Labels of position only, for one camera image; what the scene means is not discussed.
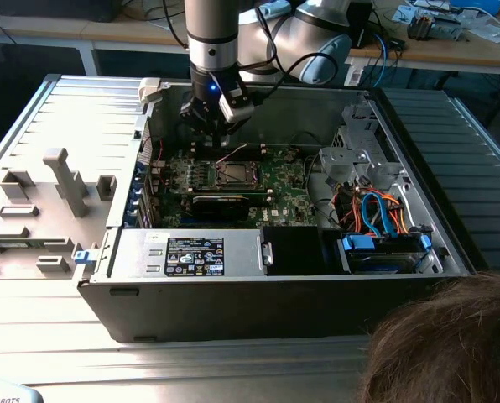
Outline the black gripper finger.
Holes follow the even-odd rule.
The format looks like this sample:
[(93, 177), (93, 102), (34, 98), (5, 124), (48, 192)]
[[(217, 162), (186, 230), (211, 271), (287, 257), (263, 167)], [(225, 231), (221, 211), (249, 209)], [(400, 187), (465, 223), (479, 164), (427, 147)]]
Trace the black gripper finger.
[(230, 137), (237, 132), (245, 123), (247, 119), (235, 123), (225, 121), (220, 124), (220, 146), (227, 146), (230, 142)]
[(213, 146), (220, 145), (218, 111), (208, 102), (191, 99), (181, 106), (180, 118), (196, 134), (210, 137)]

